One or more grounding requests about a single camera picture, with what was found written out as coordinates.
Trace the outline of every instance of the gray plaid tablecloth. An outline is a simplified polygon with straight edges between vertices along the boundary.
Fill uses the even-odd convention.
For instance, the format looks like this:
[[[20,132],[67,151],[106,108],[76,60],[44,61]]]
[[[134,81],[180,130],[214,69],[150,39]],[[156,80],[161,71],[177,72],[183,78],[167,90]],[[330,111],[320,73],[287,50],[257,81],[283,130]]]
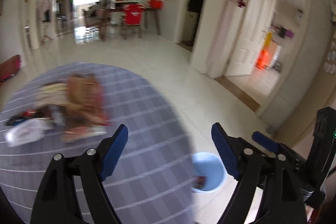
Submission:
[[[61,141],[61,128],[34,143],[8,147],[4,122],[33,106],[41,85],[72,73],[94,73],[104,87],[107,134],[75,143]],[[0,186],[25,223],[30,222],[36,192],[51,158],[81,155],[110,137],[120,124],[129,130],[125,150],[104,187],[124,224],[193,223],[193,168],[186,134],[170,105],[144,78],[106,65],[73,63],[50,70],[13,94],[0,115]],[[83,218],[93,223],[79,177],[76,192]]]

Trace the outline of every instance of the door panel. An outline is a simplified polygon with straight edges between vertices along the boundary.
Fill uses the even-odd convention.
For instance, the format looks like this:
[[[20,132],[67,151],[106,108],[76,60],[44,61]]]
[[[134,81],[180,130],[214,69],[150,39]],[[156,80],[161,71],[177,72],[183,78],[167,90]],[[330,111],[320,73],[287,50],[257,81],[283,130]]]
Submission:
[[[263,47],[277,0],[249,0],[225,76],[250,75]]]

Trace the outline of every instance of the silver bolt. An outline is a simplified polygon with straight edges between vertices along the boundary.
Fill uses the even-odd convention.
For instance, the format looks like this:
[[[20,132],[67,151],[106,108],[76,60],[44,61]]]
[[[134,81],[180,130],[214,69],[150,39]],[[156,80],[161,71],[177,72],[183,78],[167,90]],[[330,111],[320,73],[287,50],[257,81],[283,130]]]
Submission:
[[[96,150],[94,148],[90,148],[89,150],[86,151],[86,153],[89,156],[93,156],[96,153]]]
[[[283,154],[279,154],[278,155],[278,159],[281,160],[281,161],[285,161],[286,160],[286,156],[283,155]]]
[[[62,158],[62,155],[61,154],[56,154],[54,156],[54,160],[60,160]]]
[[[253,154],[253,150],[251,149],[251,148],[245,148],[244,149],[244,154],[246,154],[246,155],[252,155]]]

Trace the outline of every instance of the blue trash can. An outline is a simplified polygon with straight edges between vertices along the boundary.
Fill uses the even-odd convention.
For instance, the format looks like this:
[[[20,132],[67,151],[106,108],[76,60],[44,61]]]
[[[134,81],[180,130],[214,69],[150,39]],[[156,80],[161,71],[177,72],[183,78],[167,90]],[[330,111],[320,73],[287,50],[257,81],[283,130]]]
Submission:
[[[199,152],[193,154],[192,161],[196,176],[205,177],[204,188],[193,188],[195,193],[212,193],[224,183],[227,171],[219,157],[209,152]]]

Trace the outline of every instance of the ribbed blue rubber pad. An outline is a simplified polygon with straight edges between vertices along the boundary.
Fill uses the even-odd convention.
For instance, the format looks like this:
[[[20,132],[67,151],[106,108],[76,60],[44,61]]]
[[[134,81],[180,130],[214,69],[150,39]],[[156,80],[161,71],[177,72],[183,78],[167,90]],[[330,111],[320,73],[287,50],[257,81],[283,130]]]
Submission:
[[[102,170],[100,173],[101,179],[104,181],[107,177],[111,176],[117,162],[120,158],[121,153],[123,152],[125,145],[128,140],[128,129],[124,127],[119,135],[115,138],[115,141],[111,145],[110,149],[106,153],[102,161]]]
[[[232,152],[230,145],[225,140],[221,130],[216,124],[212,126],[211,137],[215,144],[220,158],[225,166],[229,175],[233,176],[236,180],[239,178],[238,161],[234,153]]]
[[[278,143],[256,131],[252,134],[252,140],[266,148],[269,152],[277,153],[279,150]]]

